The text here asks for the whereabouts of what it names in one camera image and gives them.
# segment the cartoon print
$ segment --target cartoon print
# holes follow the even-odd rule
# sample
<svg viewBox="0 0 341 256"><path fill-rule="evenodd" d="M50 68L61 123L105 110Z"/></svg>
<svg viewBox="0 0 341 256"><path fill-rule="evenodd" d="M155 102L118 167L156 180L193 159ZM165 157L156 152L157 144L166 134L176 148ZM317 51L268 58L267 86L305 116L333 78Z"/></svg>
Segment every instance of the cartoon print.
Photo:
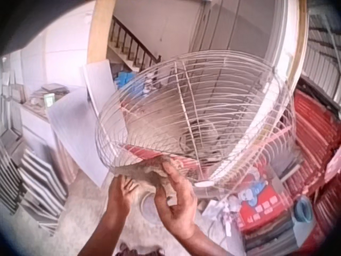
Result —
<svg viewBox="0 0 341 256"><path fill-rule="evenodd" d="M254 184L250 188L244 189L238 193L238 198L241 201L248 201L248 204L251 207L255 207L258 202L258 195L263 191L263 189L268 184L268 181L259 181Z"/></svg>

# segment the stair railing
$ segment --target stair railing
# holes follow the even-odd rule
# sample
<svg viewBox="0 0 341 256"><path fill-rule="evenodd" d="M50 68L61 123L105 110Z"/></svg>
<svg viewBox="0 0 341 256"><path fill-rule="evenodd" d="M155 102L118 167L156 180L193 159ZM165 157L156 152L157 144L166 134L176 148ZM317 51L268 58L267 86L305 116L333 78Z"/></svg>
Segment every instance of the stair railing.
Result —
<svg viewBox="0 0 341 256"><path fill-rule="evenodd" d="M132 60L133 65L139 67L140 71L161 62L161 56L156 58L115 16L112 16L112 22L110 41L115 43L116 40L115 47L119 48L121 53L127 54L128 60Z"/></svg>

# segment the wooden handrail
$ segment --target wooden handrail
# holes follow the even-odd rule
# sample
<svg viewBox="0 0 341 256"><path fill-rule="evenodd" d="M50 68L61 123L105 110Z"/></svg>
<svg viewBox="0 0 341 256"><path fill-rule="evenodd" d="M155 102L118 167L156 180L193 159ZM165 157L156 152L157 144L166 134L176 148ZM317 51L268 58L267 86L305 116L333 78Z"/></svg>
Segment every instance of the wooden handrail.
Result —
<svg viewBox="0 0 341 256"><path fill-rule="evenodd" d="M113 33L114 33L115 25L117 24L119 26L119 34L121 33L121 30L124 31L124 41L123 41L123 44L126 43L126 35L127 34L131 38L128 56L130 56L130 53L131 53L132 42L135 41L137 43L137 51L135 53L134 63L136 63L136 58L137 58L137 54L138 54L139 49L141 49L143 51L143 60L142 60L141 65L143 65L143 62L144 62L144 59L145 59L145 54L147 54L150 57L149 65L151 65L152 62L154 62L154 63L161 62L161 56L160 55L156 58L147 49L147 47L145 47L144 44L126 26L124 26L124 24L121 21L119 21L114 15L112 16L112 19L113 19L113 28L112 28L111 40L113 40L113 36L114 36ZM116 47L118 47L118 44L119 44L119 34L118 34L118 38L117 38Z"/></svg>

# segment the fan guard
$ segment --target fan guard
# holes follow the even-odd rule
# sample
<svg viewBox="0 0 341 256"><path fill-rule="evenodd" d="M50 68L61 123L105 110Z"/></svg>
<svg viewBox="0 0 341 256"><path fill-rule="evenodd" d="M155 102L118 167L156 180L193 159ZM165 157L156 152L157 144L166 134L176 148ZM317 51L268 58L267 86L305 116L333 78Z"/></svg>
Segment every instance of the fan guard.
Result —
<svg viewBox="0 0 341 256"><path fill-rule="evenodd" d="M194 184L234 189L295 141L292 95L264 60L235 51L182 55L139 73L99 115L101 161L167 154Z"/></svg>

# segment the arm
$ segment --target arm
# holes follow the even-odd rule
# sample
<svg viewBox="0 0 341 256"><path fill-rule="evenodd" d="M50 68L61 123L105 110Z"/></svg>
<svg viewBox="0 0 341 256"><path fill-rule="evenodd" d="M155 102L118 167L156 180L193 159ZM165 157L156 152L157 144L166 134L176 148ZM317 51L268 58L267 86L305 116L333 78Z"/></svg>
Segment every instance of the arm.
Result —
<svg viewBox="0 0 341 256"><path fill-rule="evenodd" d="M112 255L127 216L106 212L79 256Z"/></svg>
<svg viewBox="0 0 341 256"><path fill-rule="evenodd" d="M155 205L165 228L191 255L230 255L205 236L194 223L198 200L190 182L171 164L165 162L163 167L177 198L177 205L168 206L164 188L158 187L156 190Z"/></svg>
<svg viewBox="0 0 341 256"><path fill-rule="evenodd" d="M194 256L203 255L231 255L226 252L219 245L210 240L200 229L196 226L196 231L193 236L188 239L177 239L179 243Z"/></svg>
<svg viewBox="0 0 341 256"><path fill-rule="evenodd" d="M137 186L133 181L119 175L109 187L108 206L96 230L78 254L112 256L130 212L133 192Z"/></svg>

